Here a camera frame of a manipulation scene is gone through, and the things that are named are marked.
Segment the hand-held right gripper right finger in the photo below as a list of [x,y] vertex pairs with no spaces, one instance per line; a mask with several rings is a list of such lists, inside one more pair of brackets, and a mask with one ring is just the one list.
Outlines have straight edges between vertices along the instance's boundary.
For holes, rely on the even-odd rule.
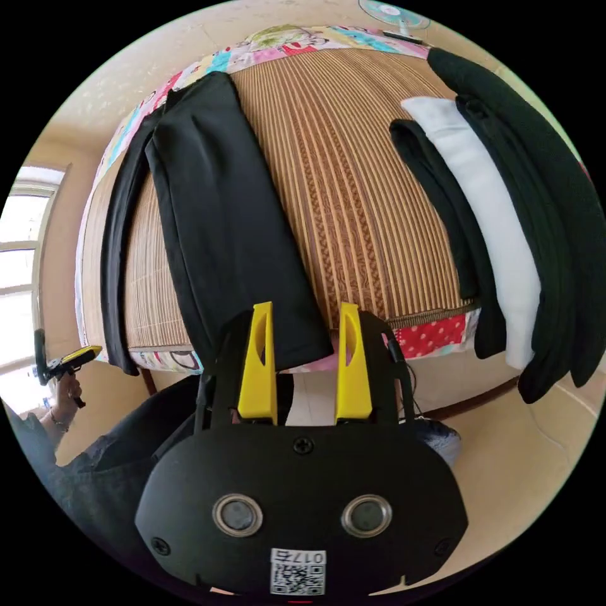
[[335,423],[365,422],[372,413],[364,337],[359,308],[344,302],[340,308]]

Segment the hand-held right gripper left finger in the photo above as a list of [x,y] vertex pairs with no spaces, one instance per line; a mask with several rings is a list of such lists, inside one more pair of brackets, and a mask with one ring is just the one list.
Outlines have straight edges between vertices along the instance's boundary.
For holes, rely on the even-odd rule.
[[252,310],[237,411],[245,422],[278,421],[271,302]]

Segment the person's left hand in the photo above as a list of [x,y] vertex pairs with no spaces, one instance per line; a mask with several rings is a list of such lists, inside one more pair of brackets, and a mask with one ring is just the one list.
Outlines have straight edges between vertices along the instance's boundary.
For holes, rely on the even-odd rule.
[[56,404],[53,409],[55,418],[64,424],[70,424],[79,410],[78,398],[81,386],[75,375],[64,374],[56,385]]

